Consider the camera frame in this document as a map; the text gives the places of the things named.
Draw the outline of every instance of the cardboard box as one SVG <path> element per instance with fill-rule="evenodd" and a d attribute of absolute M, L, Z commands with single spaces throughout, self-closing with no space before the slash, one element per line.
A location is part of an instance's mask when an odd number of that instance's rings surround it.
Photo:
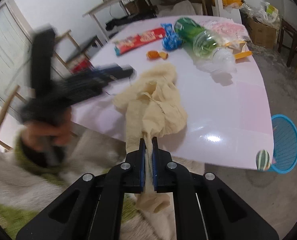
<path fill-rule="evenodd" d="M 150 10 L 150 7 L 145 0 L 129 2 L 125 5 L 125 8 L 130 12 L 130 14 L 145 13 Z"/>
<path fill-rule="evenodd" d="M 272 49 L 275 44 L 276 29 L 255 21 L 253 18 L 247 18 L 245 26 L 249 32 L 250 38 L 255 45 Z"/>

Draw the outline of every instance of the white table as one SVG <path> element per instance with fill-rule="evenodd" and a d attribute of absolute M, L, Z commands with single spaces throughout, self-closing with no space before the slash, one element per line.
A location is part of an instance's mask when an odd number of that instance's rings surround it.
<path fill-rule="evenodd" d="M 201 24 L 210 19 L 223 18 L 191 16 Z M 135 22 L 127 26 L 113 40 L 158 28 L 160 23 L 174 23 L 178 17 L 166 17 Z M 120 57 L 114 52 L 112 41 L 91 59 L 93 65 L 130 64 L 137 75 L 149 70 L 162 59 L 149 61 L 146 52 L 162 51 L 161 41 L 130 51 Z M 196 68 L 186 50 L 169 53 L 168 62 L 176 66 L 176 83 L 181 103 L 188 114 L 187 127 L 178 134 L 158 140 L 159 147 L 174 156 L 245 169 L 256 169 L 259 150 L 273 153 L 273 131 L 270 109 L 261 73 L 252 56 L 240 59 L 232 84 L 221 85 L 218 80 Z M 75 105 L 73 121 L 89 129 L 120 140 L 125 139 L 125 117 L 112 104 L 113 94 L 129 86 L 129 80 L 114 83 L 101 97 Z"/>

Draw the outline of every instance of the blurred black object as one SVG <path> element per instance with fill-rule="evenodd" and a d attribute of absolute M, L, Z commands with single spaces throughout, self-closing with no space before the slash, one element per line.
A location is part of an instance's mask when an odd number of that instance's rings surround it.
<path fill-rule="evenodd" d="M 134 70 L 130 66 L 121 68 L 117 64 L 102 69 L 86 69 L 60 81 L 51 80 L 51 59 L 55 48 L 53 29 L 36 33 L 31 50 L 31 88 L 35 97 L 20 110 L 23 123 L 31 120 L 46 122 L 53 126 L 62 123 L 63 114 L 69 106 L 98 96 L 102 88 L 112 81 L 129 78 Z M 47 166 L 60 164 L 59 156 L 64 149 L 53 146 L 51 137 L 42 137 L 43 154 Z"/>
<path fill-rule="evenodd" d="M 150 11 L 144 12 L 144 13 L 131 14 L 131 15 L 127 15 L 120 19 L 114 18 L 114 19 L 110 20 L 109 22 L 106 23 L 105 29 L 107 31 L 111 31 L 111 30 L 113 30 L 113 28 L 115 26 L 121 26 L 124 24 L 129 24 L 132 22 L 137 22 L 137 21 L 152 19 L 152 18 L 156 18 L 156 14 L 155 14 L 154 10 L 150 10 Z"/>

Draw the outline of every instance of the metal screw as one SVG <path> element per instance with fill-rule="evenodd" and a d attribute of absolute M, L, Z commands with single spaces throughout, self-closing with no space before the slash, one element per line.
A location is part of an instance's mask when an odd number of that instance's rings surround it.
<path fill-rule="evenodd" d="M 128 170 L 131 167 L 130 163 L 122 163 L 121 168 L 124 170 Z"/>
<path fill-rule="evenodd" d="M 167 167 L 169 167 L 170 169 L 175 169 L 177 167 L 177 164 L 175 162 L 169 162 L 167 164 Z"/>
<path fill-rule="evenodd" d="M 90 181 L 91 179 L 93 179 L 93 175 L 90 174 L 90 173 L 84 174 L 83 177 L 82 177 L 82 179 L 84 181 Z"/>
<path fill-rule="evenodd" d="M 207 180 L 213 180 L 213 179 L 215 179 L 215 175 L 213 173 L 211 173 L 211 172 L 208 172 L 208 173 L 205 174 L 205 178 Z"/>

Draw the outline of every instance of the red object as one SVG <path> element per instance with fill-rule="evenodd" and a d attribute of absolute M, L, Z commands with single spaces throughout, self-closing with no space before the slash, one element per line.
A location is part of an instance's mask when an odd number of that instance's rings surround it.
<path fill-rule="evenodd" d="M 84 60 L 82 60 L 79 64 L 77 64 L 72 70 L 71 72 L 73 74 L 78 73 L 82 70 L 85 70 L 87 68 L 90 68 L 92 66 L 91 62 L 85 58 Z"/>
<path fill-rule="evenodd" d="M 120 56 L 132 49 L 138 48 L 153 41 L 160 40 L 164 38 L 164 36 L 164 28 L 157 28 L 154 30 L 146 31 L 142 34 L 130 36 L 122 41 L 116 41 L 114 42 L 116 55 Z"/>

